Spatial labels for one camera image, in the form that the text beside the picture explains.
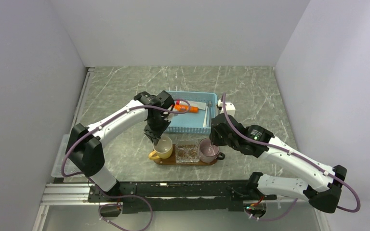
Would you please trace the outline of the oval wooden tray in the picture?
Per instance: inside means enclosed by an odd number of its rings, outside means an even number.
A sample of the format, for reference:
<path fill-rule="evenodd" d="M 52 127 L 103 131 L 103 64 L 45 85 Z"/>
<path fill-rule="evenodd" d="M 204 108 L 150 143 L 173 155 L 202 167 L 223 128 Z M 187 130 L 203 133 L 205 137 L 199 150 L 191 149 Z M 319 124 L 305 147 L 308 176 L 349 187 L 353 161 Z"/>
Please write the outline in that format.
<path fill-rule="evenodd" d="M 209 163 L 205 163 L 201 160 L 199 160 L 198 162 L 177 163 L 176 162 L 176 145 L 174 144 L 172 146 L 172 154 L 169 158 L 166 158 L 166 159 L 156 158 L 156 159 L 153 159 L 153 161 L 156 164 L 163 165 L 163 166 L 211 166 L 215 164 L 218 160 L 224 160 L 224 159 L 225 159 L 225 154 L 222 152 L 219 152 L 218 157 Z"/>

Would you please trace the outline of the grey toothbrush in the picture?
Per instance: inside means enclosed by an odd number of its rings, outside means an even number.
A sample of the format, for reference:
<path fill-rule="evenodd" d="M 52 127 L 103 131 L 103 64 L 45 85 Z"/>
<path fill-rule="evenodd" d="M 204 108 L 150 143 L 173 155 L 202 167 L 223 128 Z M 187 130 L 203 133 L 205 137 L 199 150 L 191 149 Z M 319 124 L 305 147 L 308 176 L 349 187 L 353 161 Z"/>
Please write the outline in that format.
<path fill-rule="evenodd" d="M 207 107 L 209 118 L 212 118 L 212 115 L 211 115 L 211 107 L 212 107 L 212 102 L 209 101 L 208 102 L 208 107 Z"/>

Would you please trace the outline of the purple mug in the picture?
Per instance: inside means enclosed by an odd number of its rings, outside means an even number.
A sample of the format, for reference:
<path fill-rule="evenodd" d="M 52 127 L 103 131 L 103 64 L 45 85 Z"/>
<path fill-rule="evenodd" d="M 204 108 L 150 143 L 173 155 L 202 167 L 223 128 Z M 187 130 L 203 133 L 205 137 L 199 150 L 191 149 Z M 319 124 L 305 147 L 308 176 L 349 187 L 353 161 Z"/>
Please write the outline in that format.
<path fill-rule="evenodd" d="M 198 154 L 200 161 L 207 164 L 225 159 L 225 154 L 220 152 L 219 147 L 211 144 L 211 140 L 209 138 L 204 138 L 199 142 Z"/>

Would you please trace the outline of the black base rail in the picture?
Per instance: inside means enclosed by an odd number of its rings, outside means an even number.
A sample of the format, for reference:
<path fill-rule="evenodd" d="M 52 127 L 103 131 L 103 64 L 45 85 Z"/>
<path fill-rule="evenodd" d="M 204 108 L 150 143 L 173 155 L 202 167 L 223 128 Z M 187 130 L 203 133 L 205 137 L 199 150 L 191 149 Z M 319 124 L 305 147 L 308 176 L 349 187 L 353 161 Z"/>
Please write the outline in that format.
<path fill-rule="evenodd" d="M 261 196 L 248 190 L 247 180 L 198 181 L 122 181 L 123 198 L 103 195 L 95 186 L 90 187 L 90 203 L 119 202 L 123 214 L 153 211 L 227 210 L 242 212 L 248 203 Z"/>

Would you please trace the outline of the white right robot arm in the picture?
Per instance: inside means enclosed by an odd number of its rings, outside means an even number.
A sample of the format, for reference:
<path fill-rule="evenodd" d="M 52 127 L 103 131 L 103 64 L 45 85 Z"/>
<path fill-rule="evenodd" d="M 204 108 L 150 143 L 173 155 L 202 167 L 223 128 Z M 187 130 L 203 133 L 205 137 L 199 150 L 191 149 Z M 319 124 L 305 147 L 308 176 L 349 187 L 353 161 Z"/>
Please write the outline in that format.
<path fill-rule="evenodd" d="M 282 195 L 307 201 L 325 213 L 334 213 L 338 208 L 347 174 L 345 167 L 319 163 L 263 127 L 244 127 L 230 115 L 219 114 L 211 120 L 209 138 L 215 146 L 229 146 L 244 155 L 272 161 L 295 175 L 284 178 L 253 172 L 246 185 L 247 196 L 252 200 L 264 195 Z"/>

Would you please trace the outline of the white toothpaste tube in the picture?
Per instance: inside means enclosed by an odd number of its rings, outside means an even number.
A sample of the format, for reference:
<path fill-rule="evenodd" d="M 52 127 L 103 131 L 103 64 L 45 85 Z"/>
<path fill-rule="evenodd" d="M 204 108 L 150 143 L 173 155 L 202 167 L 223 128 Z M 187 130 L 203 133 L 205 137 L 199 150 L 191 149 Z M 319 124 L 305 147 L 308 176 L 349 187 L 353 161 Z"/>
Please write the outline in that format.
<path fill-rule="evenodd" d="M 196 102 L 196 101 L 183 101 L 183 100 L 176 100 L 175 104 L 182 104 L 187 106 L 194 106 L 197 107 L 199 110 L 205 110 L 206 103 L 204 102 Z"/>

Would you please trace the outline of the clear glass holder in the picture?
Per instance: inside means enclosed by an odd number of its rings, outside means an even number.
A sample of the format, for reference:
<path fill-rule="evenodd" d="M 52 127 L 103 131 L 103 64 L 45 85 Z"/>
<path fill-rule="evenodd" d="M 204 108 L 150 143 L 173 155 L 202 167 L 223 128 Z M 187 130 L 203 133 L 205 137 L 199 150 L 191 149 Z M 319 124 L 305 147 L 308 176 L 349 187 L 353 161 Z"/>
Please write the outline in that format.
<path fill-rule="evenodd" d="M 177 164 L 196 163 L 200 160 L 198 142 L 196 140 L 181 140 L 175 145 L 175 161 Z"/>

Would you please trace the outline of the orange toothpaste tube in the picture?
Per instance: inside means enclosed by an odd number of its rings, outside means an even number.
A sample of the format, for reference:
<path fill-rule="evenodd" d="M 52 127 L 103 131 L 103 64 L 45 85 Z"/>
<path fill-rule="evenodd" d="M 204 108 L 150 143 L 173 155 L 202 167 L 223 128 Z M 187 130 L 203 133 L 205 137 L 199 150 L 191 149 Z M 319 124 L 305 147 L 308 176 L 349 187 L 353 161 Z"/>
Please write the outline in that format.
<path fill-rule="evenodd" d="M 198 113 L 199 109 L 194 106 L 187 106 L 182 104 L 176 104 L 174 106 L 175 110 L 178 112 L 185 112 L 188 111 L 189 113 Z"/>

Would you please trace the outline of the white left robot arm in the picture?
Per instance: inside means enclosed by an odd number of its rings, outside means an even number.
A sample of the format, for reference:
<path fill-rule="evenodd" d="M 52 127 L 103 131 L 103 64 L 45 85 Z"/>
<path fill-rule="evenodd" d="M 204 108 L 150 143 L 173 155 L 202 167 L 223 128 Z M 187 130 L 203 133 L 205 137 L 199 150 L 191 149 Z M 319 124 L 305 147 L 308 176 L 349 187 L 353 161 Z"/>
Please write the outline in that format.
<path fill-rule="evenodd" d="M 103 148 L 132 126 L 145 121 L 144 134 L 154 144 L 162 142 L 162 134 L 171 123 L 174 99 L 162 91 L 151 95 L 143 91 L 127 105 L 100 120 L 84 126 L 76 124 L 69 135 L 65 158 L 70 160 L 88 179 L 101 188 L 100 196 L 107 202 L 120 195 L 120 182 L 105 164 Z"/>

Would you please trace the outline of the light blue plastic basket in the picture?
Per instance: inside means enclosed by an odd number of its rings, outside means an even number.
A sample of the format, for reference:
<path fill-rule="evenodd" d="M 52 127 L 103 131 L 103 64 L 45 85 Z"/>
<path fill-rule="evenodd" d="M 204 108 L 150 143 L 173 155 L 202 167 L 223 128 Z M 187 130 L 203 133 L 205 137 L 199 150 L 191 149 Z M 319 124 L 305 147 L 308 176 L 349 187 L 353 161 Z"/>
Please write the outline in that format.
<path fill-rule="evenodd" d="M 192 91 L 168 91 L 173 99 L 178 100 L 187 100 L 187 101 L 196 101 L 208 103 L 212 102 L 211 115 L 212 118 L 216 116 L 217 109 L 216 103 L 218 97 L 215 93 L 210 92 L 192 92 Z M 198 134 L 210 134 L 210 122 L 209 115 L 207 120 L 207 126 L 203 127 L 205 110 L 202 110 L 198 113 L 186 113 L 180 114 L 173 117 L 170 125 L 166 129 L 166 132 L 170 133 L 198 133 Z"/>

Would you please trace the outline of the yellow mug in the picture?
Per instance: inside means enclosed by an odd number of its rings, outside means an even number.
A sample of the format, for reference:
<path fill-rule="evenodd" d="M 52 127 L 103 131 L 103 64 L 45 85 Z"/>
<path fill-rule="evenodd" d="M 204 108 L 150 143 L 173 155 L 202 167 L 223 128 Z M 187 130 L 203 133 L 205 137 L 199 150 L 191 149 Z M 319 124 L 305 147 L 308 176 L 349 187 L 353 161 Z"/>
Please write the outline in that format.
<path fill-rule="evenodd" d="M 167 159 L 172 155 L 173 142 L 163 134 L 157 144 L 153 144 L 153 151 L 148 155 L 150 160 Z"/>

